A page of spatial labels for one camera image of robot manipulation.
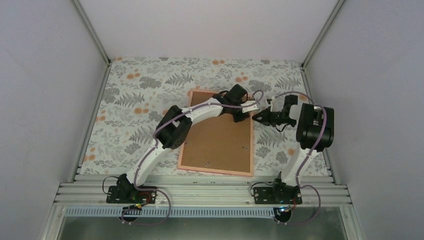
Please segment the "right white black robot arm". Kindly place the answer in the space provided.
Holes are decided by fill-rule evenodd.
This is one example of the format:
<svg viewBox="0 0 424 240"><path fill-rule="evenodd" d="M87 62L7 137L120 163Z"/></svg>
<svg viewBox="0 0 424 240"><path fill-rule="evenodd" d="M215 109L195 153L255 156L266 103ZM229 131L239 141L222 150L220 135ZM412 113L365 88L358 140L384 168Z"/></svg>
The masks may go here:
<svg viewBox="0 0 424 240"><path fill-rule="evenodd" d="M310 103L299 103L298 96L286 95L280 111L268 107L252 119L267 127L291 126L296 128L297 142L293 156L286 168L279 172L271 186L255 187L254 196L263 204L302 203L300 179L309 163L324 149L330 147L335 135L335 110Z"/></svg>

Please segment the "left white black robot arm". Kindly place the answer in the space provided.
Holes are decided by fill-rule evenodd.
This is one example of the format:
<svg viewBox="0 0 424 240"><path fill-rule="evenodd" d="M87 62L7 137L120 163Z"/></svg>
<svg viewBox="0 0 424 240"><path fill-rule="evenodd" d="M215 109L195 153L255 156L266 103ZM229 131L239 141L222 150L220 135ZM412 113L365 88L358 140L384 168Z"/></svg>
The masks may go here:
<svg viewBox="0 0 424 240"><path fill-rule="evenodd" d="M117 178L119 198L128 203L134 202L141 192L139 187L145 183L153 167L162 156L178 149L185 142L193 125L224 114L242 121L258 108L259 101L249 97L247 91L239 84L194 106L180 108L173 105L153 132L148 151L130 170Z"/></svg>

